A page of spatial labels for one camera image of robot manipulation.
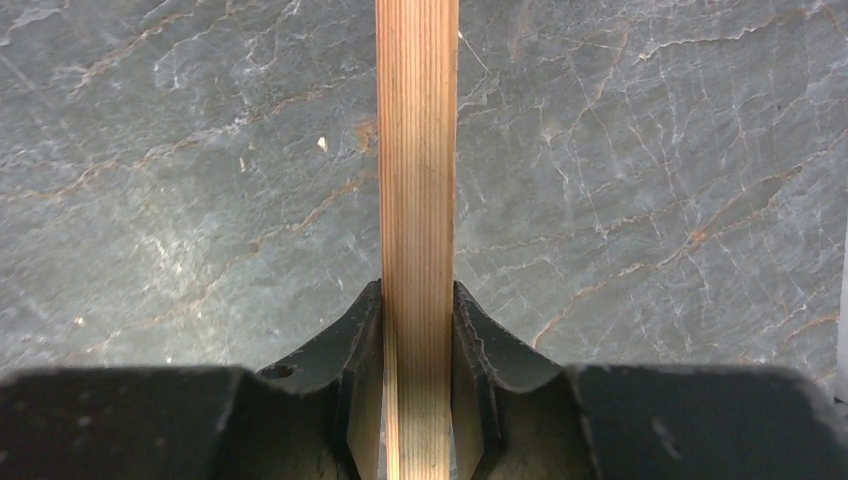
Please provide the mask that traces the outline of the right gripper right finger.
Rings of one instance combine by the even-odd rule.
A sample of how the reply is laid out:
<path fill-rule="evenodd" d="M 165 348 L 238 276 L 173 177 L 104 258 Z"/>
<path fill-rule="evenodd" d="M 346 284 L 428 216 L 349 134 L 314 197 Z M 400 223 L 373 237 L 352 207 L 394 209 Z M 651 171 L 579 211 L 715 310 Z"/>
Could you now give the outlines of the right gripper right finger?
<path fill-rule="evenodd" d="M 798 372 L 557 364 L 454 287 L 462 479 L 843 479 L 847 429 Z"/>

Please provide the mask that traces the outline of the pink wooden picture frame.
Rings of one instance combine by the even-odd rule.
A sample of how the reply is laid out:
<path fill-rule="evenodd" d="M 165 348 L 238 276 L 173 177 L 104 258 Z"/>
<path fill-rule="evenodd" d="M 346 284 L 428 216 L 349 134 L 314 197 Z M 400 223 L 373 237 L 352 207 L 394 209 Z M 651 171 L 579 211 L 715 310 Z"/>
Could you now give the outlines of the pink wooden picture frame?
<path fill-rule="evenodd" d="M 376 5 L 387 473 L 450 475 L 459 5 Z"/>

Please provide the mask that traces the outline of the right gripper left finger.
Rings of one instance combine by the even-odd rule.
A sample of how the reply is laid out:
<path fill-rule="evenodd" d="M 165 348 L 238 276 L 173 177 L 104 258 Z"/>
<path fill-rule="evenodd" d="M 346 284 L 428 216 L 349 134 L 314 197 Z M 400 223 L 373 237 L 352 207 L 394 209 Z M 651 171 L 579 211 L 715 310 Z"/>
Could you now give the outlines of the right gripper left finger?
<path fill-rule="evenodd" d="M 286 357 L 1 379 L 5 479 L 374 479 L 381 286 Z"/>

